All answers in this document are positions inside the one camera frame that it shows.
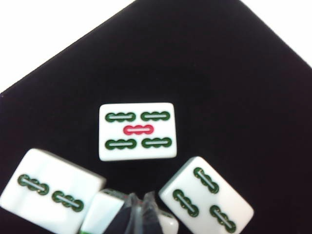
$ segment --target white wall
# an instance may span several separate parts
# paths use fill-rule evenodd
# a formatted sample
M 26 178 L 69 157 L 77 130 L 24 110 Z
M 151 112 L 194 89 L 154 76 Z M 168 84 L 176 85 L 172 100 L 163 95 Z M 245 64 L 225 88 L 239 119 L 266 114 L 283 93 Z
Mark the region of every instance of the white wall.
M 242 0 L 312 66 L 312 0 Z M 133 0 L 1 0 L 0 92 Z

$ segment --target white mahjong tile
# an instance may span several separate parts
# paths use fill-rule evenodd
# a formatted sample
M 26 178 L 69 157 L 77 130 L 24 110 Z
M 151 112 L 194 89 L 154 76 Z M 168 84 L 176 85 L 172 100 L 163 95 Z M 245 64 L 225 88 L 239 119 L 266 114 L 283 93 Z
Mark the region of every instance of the white mahjong tile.
M 76 234 L 106 179 L 50 152 L 31 149 L 0 197 L 0 206 L 57 234 Z
M 194 234 L 239 234 L 252 207 L 203 158 L 192 157 L 159 191 Z
M 113 189 L 104 189 L 94 197 L 80 234 L 102 234 L 113 221 L 128 195 Z M 159 210 L 159 223 L 164 234 L 177 234 L 179 223 L 173 215 Z
M 99 110 L 102 161 L 176 156 L 176 123 L 171 103 L 104 104 Z

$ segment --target green bamboo symbol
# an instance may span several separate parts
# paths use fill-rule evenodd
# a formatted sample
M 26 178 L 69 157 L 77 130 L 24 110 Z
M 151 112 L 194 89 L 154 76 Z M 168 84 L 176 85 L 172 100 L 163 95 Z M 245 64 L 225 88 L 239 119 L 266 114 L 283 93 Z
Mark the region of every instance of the green bamboo symbol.
M 129 113 L 108 113 L 105 116 L 105 119 L 107 122 L 114 122 L 114 121 L 118 121 L 118 122 L 123 122 L 123 121 L 128 121 L 128 122 L 132 122 L 136 119 L 136 115 L 133 112 L 129 112 Z
M 191 217 L 196 217 L 199 214 L 199 209 L 196 205 L 192 204 L 192 201 L 184 195 L 180 189 L 176 189 L 173 192 L 173 197 L 176 201 L 180 202 L 180 205 L 183 209 L 187 210 L 187 213 Z
M 30 179 L 29 175 L 26 174 L 18 177 L 18 183 L 21 186 L 27 186 L 30 191 L 37 191 L 40 195 L 46 195 L 49 192 L 47 184 L 40 184 L 37 179 Z
M 143 121 L 149 121 L 149 120 L 153 120 L 153 121 L 158 121 L 158 120 L 168 120 L 170 119 L 170 114 L 167 111 L 163 111 L 163 112 L 143 112 L 141 114 L 141 119 Z
M 171 144 L 172 144 L 172 141 L 168 137 L 165 137 L 163 139 L 160 139 L 160 138 L 154 138 L 154 139 L 145 138 L 142 141 L 142 146 L 144 148 L 151 148 L 151 147 L 159 148 L 160 146 L 169 147 L 169 146 L 171 146 Z
M 133 149 L 137 146 L 137 142 L 134 139 L 129 139 L 129 140 L 108 140 L 105 143 L 105 147 L 108 150 L 113 150 L 115 148 L 117 149 L 124 149 L 124 148 L 128 148 L 128 149 Z
M 224 225 L 227 232 L 234 233 L 236 231 L 235 223 L 233 221 L 230 221 L 227 215 L 222 213 L 221 209 L 218 206 L 213 205 L 212 207 L 210 207 L 209 211 L 213 217 L 217 218 L 219 224 Z
M 219 192 L 219 186 L 217 183 L 213 182 L 209 175 L 206 175 L 204 170 L 200 167 L 196 167 L 193 171 L 196 178 L 199 178 L 201 183 L 208 187 L 212 194 Z
M 82 211 L 84 205 L 81 200 L 75 200 L 70 195 L 65 195 L 62 191 L 56 191 L 52 194 L 52 200 L 56 203 L 61 202 L 64 207 L 71 207 L 73 211 Z

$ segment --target mahjong tile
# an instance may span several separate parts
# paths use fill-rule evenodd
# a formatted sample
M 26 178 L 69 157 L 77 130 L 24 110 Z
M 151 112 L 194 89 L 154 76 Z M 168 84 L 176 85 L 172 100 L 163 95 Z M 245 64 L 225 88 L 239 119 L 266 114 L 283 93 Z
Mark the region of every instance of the mahjong tile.
M 239 234 L 254 214 L 252 207 L 201 157 L 190 158 L 159 196 L 195 234 Z
M 102 105 L 98 147 L 102 161 L 175 157 L 173 105 L 165 102 Z
M 0 206 L 51 232 L 76 234 L 105 181 L 50 152 L 31 149 L 1 194 Z

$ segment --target black surface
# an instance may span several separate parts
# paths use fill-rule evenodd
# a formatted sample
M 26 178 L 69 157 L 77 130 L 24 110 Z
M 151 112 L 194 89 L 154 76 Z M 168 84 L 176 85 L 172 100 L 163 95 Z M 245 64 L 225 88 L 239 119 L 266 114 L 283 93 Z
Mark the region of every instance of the black surface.
M 312 70 L 238 0 L 138 0 L 1 94 L 0 190 L 33 147 L 140 198 L 199 155 L 254 207 L 243 234 L 310 233 L 311 90 Z M 99 160 L 100 105 L 162 101 L 176 158 Z M 48 233 L 4 209 L 0 228 Z

